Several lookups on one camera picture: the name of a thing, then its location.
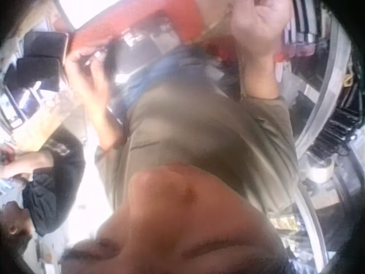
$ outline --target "finger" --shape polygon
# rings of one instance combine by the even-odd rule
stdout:
[[[84,47],[81,47],[77,50],[72,51],[69,53],[67,59],[71,62],[78,62],[80,58],[91,55],[94,53],[97,49],[105,46],[108,44],[111,40],[111,37],[108,37],[103,40],[94,41],[92,43],[88,43]]]
[[[97,91],[108,88],[108,81],[104,72],[104,60],[106,53],[98,52],[91,61],[90,70]]]
[[[104,47],[110,40],[111,37],[108,37],[107,39],[89,43],[87,46],[70,52],[65,62],[66,71],[69,73],[80,73],[82,70],[80,61],[93,54],[99,48]]]

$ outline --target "shirt sleeve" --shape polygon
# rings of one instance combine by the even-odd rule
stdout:
[[[268,164],[282,188],[270,184],[264,190],[267,208],[276,212],[293,202],[294,188],[299,182],[298,159],[295,149],[289,109],[281,99],[247,98],[243,102],[250,115],[265,134],[270,150],[266,151]]]
[[[274,100],[245,98],[242,102],[268,137],[290,146],[296,161],[293,130],[285,101],[282,98]]]
[[[23,205],[30,211],[41,236],[54,232],[67,219],[85,169],[83,146],[76,137],[59,128],[51,138],[64,145],[68,153],[47,148],[54,158],[54,167],[35,170],[33,181],[23,190]]]
[[[113,207],[115,184],[121,180],[121,174],[119,171],[120,162],[124,150],[123,144],[118,144],[112,147],[108,151],[103,151],[100,147],[97,148],[95,153],[95,165],[98,169],[100,180],[103,183],[108,201]]]

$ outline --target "mobile phone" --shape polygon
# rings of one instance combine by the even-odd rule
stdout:
[[[67,33],[31,31],[24,37],[24,56],[58,58],[63,64],[67,46]]]
[[[22,117],[22,114],[14,106],[14,103],[11,101],[6,90],[0,95],[0,106],[3,116],[13,130],[24,124],[25,120]]]
[[[18,88],[10,91],[20,111],[30,119],[40,108],[40,104],[29,88]]]

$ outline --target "hand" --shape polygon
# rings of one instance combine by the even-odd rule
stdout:
[[[89,115],[103,116],[110,96],[103,68],[105,54],[95,54],[92,57],[90,76],[85,73],[87,68],[80,62],[97,50],[97,47],[85,47],[71,52],[66,58],[65,69],[72,90],[79,96]]]
[[[246,54],[274,55],[292,14],[292,0],[237,0],[232,32]]]

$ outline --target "man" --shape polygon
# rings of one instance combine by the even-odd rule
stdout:
[[[23,209],[8,202],[0,211],[0,240],[23,254],[32,234],[54,232],[66,220],[84,173],[83,146],[59,127],[39,152],[23,155],[2,167],[0,178],[33,175],[24,182]]]
[[[273,56],[291,0],[239,0],[232,30],[246,98],[235,103],[190,79],[159,81],[128,110],[107,110],[102,58],[90,80],[70,54],[72,89],[98,132],[97,158],[114,214],[95,240],[65,253],[64,273],[283,273],[291,267],[264,214],[288,206],[297,182],[289,113]]]

